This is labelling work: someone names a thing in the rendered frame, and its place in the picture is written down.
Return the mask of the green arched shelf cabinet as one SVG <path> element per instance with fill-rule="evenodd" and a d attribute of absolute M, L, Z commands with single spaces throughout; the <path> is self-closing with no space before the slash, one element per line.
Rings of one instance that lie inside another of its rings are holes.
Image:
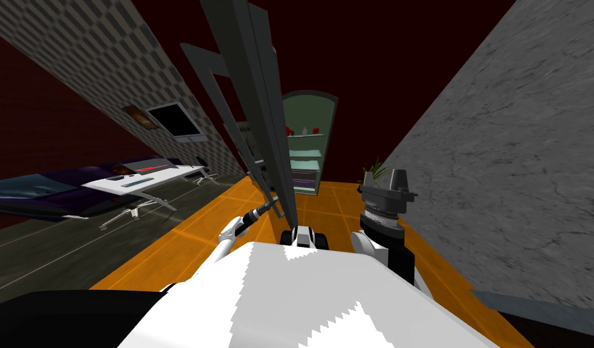
<path fill-rule="evenodd" d="M 316 196 L 336 115 L 338 97 L 298 90 L 282 97 L 294 191 Z"/>

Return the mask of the black wall television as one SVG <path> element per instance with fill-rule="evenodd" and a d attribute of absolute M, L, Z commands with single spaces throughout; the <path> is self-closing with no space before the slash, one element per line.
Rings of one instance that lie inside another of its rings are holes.
<path fill-rule="evenodd" d="M 195 143 L 208 141 L 201 128 L 178 101 L 145 109 L 145 113 L 177 143 Z"/>

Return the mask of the black office chair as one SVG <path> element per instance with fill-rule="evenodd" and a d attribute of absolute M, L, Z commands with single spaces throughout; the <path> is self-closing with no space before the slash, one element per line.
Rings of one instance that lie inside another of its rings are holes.
<path fill-rule="evenodd" d="M 198 164 L 202 167 L 202 170 L 200 172 L 190 174 L 187 177 L 195 179 L 194 183 L 198 186 L 201 185 L 203 180 L 205 179 L 210 180 L 211 182 L 214 182 L 216 184 L 215 178 L 218 177 L 219 174 L 210 172 L 210 168 L 208 167 L 208 163 L 205 159 L 203 159 L 200 156 L 195 156 L 195 158 Z"/>

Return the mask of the brown framed wall picture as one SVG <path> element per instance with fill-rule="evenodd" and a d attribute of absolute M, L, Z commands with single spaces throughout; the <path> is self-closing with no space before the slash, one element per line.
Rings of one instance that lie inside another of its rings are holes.
<path fill-rule="evenodd" d="M 158 126 L 135 105 L 128 105 L 122 108 L 122 111 L 130 116 L 145 130 L 158 129 Z"/>

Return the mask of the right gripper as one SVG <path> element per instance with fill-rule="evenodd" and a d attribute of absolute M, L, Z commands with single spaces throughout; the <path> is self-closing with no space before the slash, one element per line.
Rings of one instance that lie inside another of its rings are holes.
<path fill-rule="evenodd" d="M 408 191 L 407 172 L 400 169 L 392 170 L 390 190 L 376 187 L 373 173 L 366 172 L 358 193 L 367 206 L 389 213 L 406 213 L 407 203 L 414 202 L 418 196 Z"/>

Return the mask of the dark grey door leaf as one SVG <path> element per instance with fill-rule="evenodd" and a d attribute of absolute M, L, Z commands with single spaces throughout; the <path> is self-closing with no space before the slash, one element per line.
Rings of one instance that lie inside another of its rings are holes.
<path fill-rule="evenodd" d="M 224 127 L 244 161 L 245 171 L 254 159 L 264 160 L 279 198 L 282 219 L 293 229 L 298 225 L 277 54 L 266 10 L 248 0 L 195 0 L 204 12 L 218 52 L 189 43 L 180 47 L 210 97 Z M 247 119 L 256 158 L 246 144 L 234 115 L 216 81 L 230 79 Z"/>

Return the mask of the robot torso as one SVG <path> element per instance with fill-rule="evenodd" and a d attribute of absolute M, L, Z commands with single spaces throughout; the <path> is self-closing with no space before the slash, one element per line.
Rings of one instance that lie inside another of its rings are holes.
<path fill-rule="evenodd" d="M 219 245 L 118 348 L 498 348 L 366 254 Z"/>

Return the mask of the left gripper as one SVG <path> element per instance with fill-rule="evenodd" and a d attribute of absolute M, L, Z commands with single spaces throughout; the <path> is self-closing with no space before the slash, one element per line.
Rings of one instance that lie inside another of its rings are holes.
<path fill-rule="evenodd" d="M 274 207 L 274 205 L 277 203 L 278 200 L 279 200 L 278 197 L 275 196 L 270 201 L 267 201 L 263 205 L 257 207 L 255 209 L 256 216 L 258 218 L 260 218 L 261 216 L 266 214 L 270 209 L 272 209 Z"/>

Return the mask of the purple sofa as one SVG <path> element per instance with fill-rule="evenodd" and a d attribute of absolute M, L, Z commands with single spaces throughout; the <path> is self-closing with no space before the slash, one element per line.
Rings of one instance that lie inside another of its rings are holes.
<path fill-rule="evenodd" d="M 142 160 L 126 159 L 0 180 L 0 214 L 60 222 L 67 216 L 93 218 L 132 205 L 140 197 L 114 195 L 85 184 L 115 176 L 118 165 Z"/>

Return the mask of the green potted plant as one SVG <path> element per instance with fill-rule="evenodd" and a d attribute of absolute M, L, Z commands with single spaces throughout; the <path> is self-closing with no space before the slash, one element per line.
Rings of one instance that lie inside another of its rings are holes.
<path fill-rule="evenodd" d="M 388 185 L 382 186 L 381 184 L 379 184 L 378 180 L 385 176 L 391 175 L 393 173 L 393 169 L 389 166 L 383 167 L 383 164 L 380 161 L 379 156 L 377 156 L 375 163 L 373 165 L 371 165 L 369 168 L 363 168 L 363 174 L 365 175 L 367 172 L 370 172 L 372 174 L 372 180 L 369 182 L 369 184 L 367 184 L 367 186 L 375 186 L 378 189 L 385 190 L 389 189 Z"/>

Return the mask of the white desk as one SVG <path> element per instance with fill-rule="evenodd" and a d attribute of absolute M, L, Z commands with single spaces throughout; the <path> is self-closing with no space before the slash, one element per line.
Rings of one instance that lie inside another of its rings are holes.
<path fill-rule="evenodd" d="M 159 204 L 160 206 L 166 207 L 171 211 L 175 211 L 176 208 L 170 205 L 168 201 L 152 196 L 148 194 L 147 191 L 173 182 L 177 179 L 183 179 L 186 176 L 192 173 L 200 172 L 201 170 L 201 166 L 176 166 L 175 168 L 164 169 L 146 175 L 137 173 L 130 176 L 124 176 L 124 178 L 120 180 L 110 180 L 108 178 L 99 179 L 96 181 L 87 182 L 83 184 L 83 186 L 112 195 L 132 195 L 146 200 L 146 202 L 139 204 L 134 208 L 124 210 L 116 217 L 99 226 L 99 229 L 104 231 L 107 229 L 110 223 L 116 221 L 118 218 L 126 214 L 130 214 L 135 221 L 139 220 L 139 209 L 152 204 Z"/>

